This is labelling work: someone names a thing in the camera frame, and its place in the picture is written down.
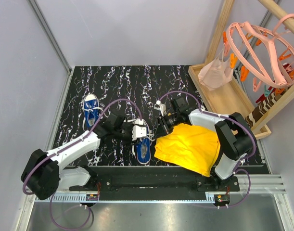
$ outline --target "wooden frame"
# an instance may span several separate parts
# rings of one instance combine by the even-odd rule
[[[273,0],[259,0],[278,19],[283,18],[287,13]],[[225,31],[228,17],[233,7],[234,0],[225,0],[217,22],[217,26],[210,44],[208,55],[204,64],[190,66],[189,74],[199,91],[209,111],[220,114],[231,114],[239,112],[244,117],[248,116],[254,109],[253,104],[241,89],[238,82],[233,79],[231,82],[213,91],[202,86],[198,80],[200,70],[214,60],[218,45],[221,41],[222,32]],[[294,34],[294,19],[287,19],[283,23]],[[253,125],[251,128],[257,139],[264,138],[271,134],[266,123],[269,122],[285,105],[294,98],[294,84],[287,92]]]

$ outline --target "gray floor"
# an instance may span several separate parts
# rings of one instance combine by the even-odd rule
[[[232,195],[231,204],[241,199]],[[76,208],[59,217],[72,203],[53,204],[57,222],[69,228],[80,226],[87,211]],[[283,231],[272,195],[252,194],[231,209],[207,209],[186,204],[97,204],[92,207],[94,221],[89,231]],[[57,231],[50,220],[49,204],[36,203],[28,231]]]

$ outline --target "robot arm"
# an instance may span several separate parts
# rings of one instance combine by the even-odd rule
[[[161,112],[158,117],[158,128],[155,137],[165,136],[173,131],[173,127],[180,123],[201,126],[217,133],[220,152],[215,167],[215,174],[219,181],[226,180],[233,175],[241,158],[253,148],[250,137],[232,122],[220,118],[217,114],[201,112],[199,109],[190,107],[186,101],[180,97],[171,101],[174,112],[166,115],[166,107],[158,101],[155,109]],[[246,121],[239,113],[225,115],[243,125],[254,137]]]
[[[21,180],[24,182],[39,162],[56,154],[45,161],[27,182],[28,188],[40,200],[50,197],[56,190],[69,189],[71,186],[94,188],[97,174],[89,167],[64,168],[87,152],[96,150],[101,141],[106,138],[117,138],[125,143],[133,144],[136,139],[146,137],[147,128],[142,121],[140,123],[140,120],[137,120],[137,124],[125,121],[124,116],[110,113],[110,116],[107,119],[102,119],[94,131],[85,131],[74,140],[47,152],[40,149],[34,151],[23,171]]]

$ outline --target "yellow cloth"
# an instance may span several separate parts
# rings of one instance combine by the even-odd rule
[[[154,156],[209,177],[219,148],[216,132],[180,124],[169,135],[157,139]]]

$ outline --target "white wall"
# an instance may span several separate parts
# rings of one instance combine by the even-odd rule
[[[223,0],[38,0],[71,66],[199,64]],[[235,1],[229,22],[259,24],[266,9]]]
[[[294,13],[294,0],[282,0],[281,7],[288,13]],[[277,23],[278,19],[272,17],[267,28],[272,29]],[[284,37],[294,47],[294,35],[290,33]],[[283,48],[280,48],[278,55],[281,54],[281,51],[283,51]],[[266,70],[271,73],[269,58],[263,45],[255,48],[255,53]],[[252,102],[255,102],[263,93],[263,85],[259,92],[254,93],[252,80],[253,75],[249,74],[245,85],[249,98]],[[268,123],[268,126],[272,134],[263,140],[267,156],[273,173],[282,175],[294,211],[294,99]]]
[[[15,225],[21,174],[47,142],[65,79],[27,1],[0,1],[0,231]]]

